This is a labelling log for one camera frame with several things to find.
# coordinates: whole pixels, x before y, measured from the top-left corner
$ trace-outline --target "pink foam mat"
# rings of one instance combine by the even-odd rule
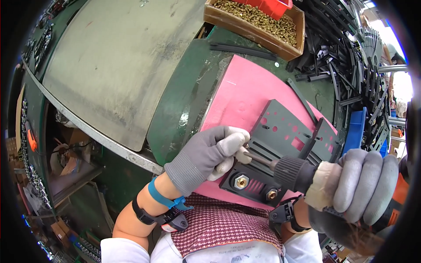
[[[234,55],[220,82],[200,130],[207,130],[218,125],[227,125],[240,127],[250,132],[268,100],[272,99],[276,99],[307,128],[314,131],[315,125],[306,108],[287,84],[261,66]],[[310,103],[309,106],[317,119],[323,117]],[[329,125],[337,134],[336,129],[330,123]],[[216,181],[206,181],[195,192],[226,202],[249,207],[273,209],[271,206],[260,204],[220,189],[219,183],[221,180],[222,178]],[[299,194],[288,190],[283,200]]]

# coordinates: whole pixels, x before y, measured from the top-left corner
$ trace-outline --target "orange tool handle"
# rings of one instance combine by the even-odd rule
[[[28,137],[29,145],[31,146],[31,150],[35,151],[37,149],[37,141],[35,140],[35,137],[32,134],[31,125],[28,120],[25,121],[25,128],[27,130],[27,137]]]

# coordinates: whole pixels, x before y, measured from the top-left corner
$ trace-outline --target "blue plastic bin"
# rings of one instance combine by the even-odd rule
[[[384,140],[384,143],[381,146],[379,153],[383,158],[387,155],[387,140]]]
[[[361,148],[362,135],[364,133],[366,116],[367,116],[366,107],[364,107],[362,111],[351,113],[348,135],[346,136],[344,151],[342,152],[342,156],[347,151],[349,151],[349,149]]]

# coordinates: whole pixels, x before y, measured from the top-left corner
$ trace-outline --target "metal edge strip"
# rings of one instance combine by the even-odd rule
[[[137,166],[150,171],[154,174],[160,175],[163,172],[163,167],[153,161],[145,158],[144,156],[140,155],[139,153],[130,150],[129,148],[117,143],[116,141],[110,139],[109,137],[105,136],[84,120],[79,118],[73,112],[71,112],[66,106],[64,106],[61,102],[59,102],[34,76],[34,74],[29,70],[28,65],[26,62],[23,62],[27,72],[31,76],[32,80],[35,82],[37,87],[40,89],[42,94],[54,105],[54,107],[61,112],[67,119],[69,119],[72,123],[74,123],[79,129],[81,129],[84,133],[90,136],[92,139],[96,140],[98,143],[103,145],[104,147],[108,148],[110,151],[116,153],[117,155],[123,157],[124,159],[130,161],[131,163],[136,164]]]

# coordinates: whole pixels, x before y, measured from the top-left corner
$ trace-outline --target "patterned apron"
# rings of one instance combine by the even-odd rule
[[[184,232],[171,233],[175,247],[185,258],[195,251],[224,244],[263,241],[274,245],[283,258],[282,240],[269,228],[269,210],[215,200],[196,193],[186,198],[183,211],[189,222]]]

